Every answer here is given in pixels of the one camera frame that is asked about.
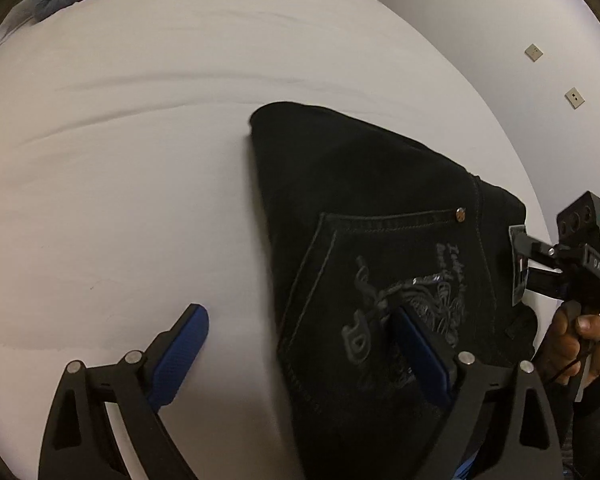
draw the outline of stitching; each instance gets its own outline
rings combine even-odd
[[[291,382],[296,387],[298,392],[302,395],[302,397],[304,397],[304,400],[309,403],[309,405],[315,413],[321,413],[322,409],[320,407],[320,404],[318,404],[318,402],[311,396],[311,394],[304,389],[304,386],[302,386],[300,379],[298,379],[298,377],[296,376],[293,368],[291,367],[291,364],[289,364],[289,362],[285,360],[284,365],[287,373],[289,374],[289,379],[291,379]]]
[[[331,250],[333,249],[333,246],[336,243],[336,238],[338,237],[338,232],[334,231],[333,232],[333,236],[331,237],[331,245],[329,245],[329,250],[327,251],[327,255],[324,257],[324,261],[322,262],[322,266],[320,267],[320,271],[318,272],[318,275],[315,277],[315,281],[314,281],[314,285],[311,287],[311,290],[309,291],[309,295],[306,298],[306,301],[304,302],[304,307],[302,308],[302,312],[300,313],[300,317],[298,317],[298,322],[296,322],[296,327],[294,328],[294,332],[291,335],[291,339],[289,340],[288,346],[287,348],[291,348],[291,346],[294,343],[294,339],[296,338],[296,334],[298,333],[298,328],[300,327],[300,323],[302,322],[302,318],[304,317],[304,313],[306,312],[306,308],[309,306],[309,303],[311,301],[311,298],[314,295],[315,292],[315,288],[318,286],[318,282],[320,281],[320,277],[322,276],[322,273],[324,272],[324,268],[327,266],[327,262],[329,261],[329,256],[331,256]]]
[[[285,321],[286,321],[286,313],[289,311],[289,307],[291,306],[291,301],[293,299],[294,293],[296,291],[296,286],[298,286],[298,280],[300,278],[300,274],[302,273],[302,269],[304,269],[304,265],[306,261],[309,259],[309,253],[314,248],[315,241],[318,239],[318,234],[320,233],[320,229],[322,228],[322,221],[324,220],[324,213],[320,213],[320,219],[318,220],[318,227],[315,230],[314,237],[311,239],[311,243],[307,247],[307,250],[304,253],[304,257],[300,262],[300,266],[298,267],[298,272],[296,272],[296,276],[294,278],[294,282],[291,285],[291,290],[289,291],[289,297],[286,301],[285,311],[282,313],[282,318],[280,320],[280,333],[282,334],[285,329]]]
[[[454,223],[453,220],[440,220],[438,222],[430,222],[428,224],[420,224],[420,225],[406,225],[401,227],[385,227],[380,229],[364,229],[364,228],[355,228],[355,227],[343,227],[342,230],[348,233],[384,233],[391,231],[404,231],[406,229],[420,229],[423,227],[431,227],[432,225],[442,225],[442,224],[451,224]]]
[[[336,219],[336,220],[373,220],[373,221],[379,221],[379,220],[398,220],[401,218],[409,218],[412,216],[422,216],[422,215],[431,215],[431,214],[446,214],[446,213],[453,213],[454,210],[453,209],[434,209],[431,211],[417,211],[415,213],[403,213],[403,214],[399,214],[399,215],[388,215],[388,216],[350,216],[350,215],[341,215],[341,214],[334,214],[334,213],[330,213],[328,214],[328,219],[331,220]]]
[[[478,245],[480,245],[480,254],[482,255],[482,262],[484,264],[484,270],[487,273],[487,280],[489,282],[489,292],[491,294],[491,301],[493,301],[493,317],[491,317],[491,323],[490,323],[490,329],[491,329],[491,334],[495,336],[495,319],[496,319],[496,312],[498,310],[498,301],[496,300],[496,295],[493,291],[493,282],[491,281],[491,271],[489,270],[489,263],[487,262],[487,255],[484,252],[484,246],[482,245],[482,236],[480,235],[480,219],[482,217],[482,211],[480,209],[480,193],[478,190],[478,184],[476,182],[476,176],[472,175],[473,179],[472,182],[474,184],[474,195],[475,195],[475,210],[476,210],[476,215],[475,215],[475,234],[478,238]],[[496,351],[496,353],[503,358],[506,362],[509,362],[509,359],[507,359],[507,357],[500,351],[500,349],[498,348],[498,345],[496,343],[493,344],[493,349]]]

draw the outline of hand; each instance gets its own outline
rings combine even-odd
[[[554,320],[544,336],[542,346],[540,347],[536,367],[542,380],[548,380],[558,373],[567,364],[573,361],[580,352],[580,343],[578,335],[583,339],[600,341],[600,316],[580,316],[575,323],[576,332],[573,326],[569,326],[567,315],[565,313],[566,304],[556,311]],[[558,377],[555,382],[558,384],[567,384],[569,379],[576,376],[580,371],[580,363],[574,364],[565,373]],[[600,375],[600,344],[596,346],[591,356],[591,366],[589,375],[583,378],[585,387],[589,386]]]

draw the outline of bed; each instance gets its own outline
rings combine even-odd
[[[253,111],[281,100],[425,143],[514,193],[528,232],[548,239],[487,105],[375,0],[85,0],[41,23],[20,14],[0,36],[0,453],[19,478],[36,477],[66,363],[145,348],[189,303],[206,306],[210,333],[160,412],[180,452],[205,480],[302,478],[248,141]],[[543,333],[555,301],[528,300]]]

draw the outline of electrical outlet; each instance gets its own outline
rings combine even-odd
[[[529,48],[525,50],[525,54],[527,54],[531,58],[531,61],[535,63],[538,61],[538,59],[540,59],[544,52],[542,52],[542,50],[540,50],[534,44],[531,44]]]
[[[564,96],[569,100],[574,110],[584,102],[580,92],[578,92],[575,87],[569,90]]]

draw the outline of black jeans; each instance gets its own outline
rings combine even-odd
[[[458,351],[503,366],[531,358],[536,320],[512,306],[508,234],[525,207],[426,146],[332,110],[276,103],[251,126],[306,477],[408,478],[440,413],[387,316],[409,301]]]

